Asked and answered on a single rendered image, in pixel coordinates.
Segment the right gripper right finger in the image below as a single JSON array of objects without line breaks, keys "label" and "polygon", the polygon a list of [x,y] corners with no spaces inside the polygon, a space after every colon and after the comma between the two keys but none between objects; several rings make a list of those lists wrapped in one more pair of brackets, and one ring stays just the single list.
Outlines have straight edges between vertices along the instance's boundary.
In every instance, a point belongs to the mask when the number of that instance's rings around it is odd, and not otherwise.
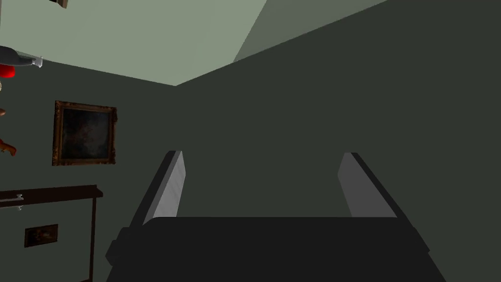
[{"label": "right gripper right finger", "polygon": [[344,153],[337,177],[353,220],[410,227],[408,218],[358,153]]}]

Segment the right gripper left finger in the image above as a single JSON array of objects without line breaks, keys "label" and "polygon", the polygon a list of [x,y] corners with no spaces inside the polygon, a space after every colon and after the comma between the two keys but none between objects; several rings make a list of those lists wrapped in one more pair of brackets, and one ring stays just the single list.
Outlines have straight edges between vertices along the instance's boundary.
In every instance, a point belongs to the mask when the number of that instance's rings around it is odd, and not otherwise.
[{"label": "right gripper left finger", "polygon": [[130,226],[142,226],[155,217],[176,217],[185,176],[182,151],[167,152]]}]

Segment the large gold-framed dark painting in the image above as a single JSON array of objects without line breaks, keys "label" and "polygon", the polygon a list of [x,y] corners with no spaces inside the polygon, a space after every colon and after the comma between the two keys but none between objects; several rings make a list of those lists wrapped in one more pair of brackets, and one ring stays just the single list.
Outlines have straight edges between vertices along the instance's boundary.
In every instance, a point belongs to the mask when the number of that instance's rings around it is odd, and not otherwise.
[{"label": "large gold-framed dark painting", "polygon": [[115,164],[117,108],[56,101],[52,165]]}]

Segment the dark wooden table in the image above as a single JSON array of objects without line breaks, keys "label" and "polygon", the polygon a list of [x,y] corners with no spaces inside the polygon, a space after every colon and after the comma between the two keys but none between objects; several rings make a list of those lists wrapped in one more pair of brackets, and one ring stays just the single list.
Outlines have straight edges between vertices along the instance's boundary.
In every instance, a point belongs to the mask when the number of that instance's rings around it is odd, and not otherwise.
[{"label": "dark wooden table", "polygon": [[97,198],[101,197],[103,197],[103,192],[97,187],[97,185],[0,191],[0,209],[12,207],[21,208],[22,206],[27,205],[91,199],[92,209],[89,278],[81,282],[93,282],[96,207]]}]

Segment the small framed dark picture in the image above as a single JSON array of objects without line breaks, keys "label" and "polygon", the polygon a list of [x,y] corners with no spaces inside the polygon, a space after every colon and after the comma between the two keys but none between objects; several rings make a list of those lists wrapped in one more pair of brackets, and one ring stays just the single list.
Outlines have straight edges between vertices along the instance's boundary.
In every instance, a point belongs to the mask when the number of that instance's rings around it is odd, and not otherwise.
[{"label": "small framed dark picture", "polygon": [[26,228],[24,230],[24,248],[50,244],[58,240],[58,224]]}]

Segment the grey bottle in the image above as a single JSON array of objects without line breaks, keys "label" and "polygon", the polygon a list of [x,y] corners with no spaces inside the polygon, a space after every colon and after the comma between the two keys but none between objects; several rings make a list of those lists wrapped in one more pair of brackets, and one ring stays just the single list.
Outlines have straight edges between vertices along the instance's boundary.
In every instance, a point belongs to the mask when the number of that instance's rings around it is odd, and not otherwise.
[{"label": "grey bottle", "polygon": [[21,56],[16,50],[10,47],[0,46],[0,64],[15,67],[35,65],[41,68],[43,65],[43,58]]}]

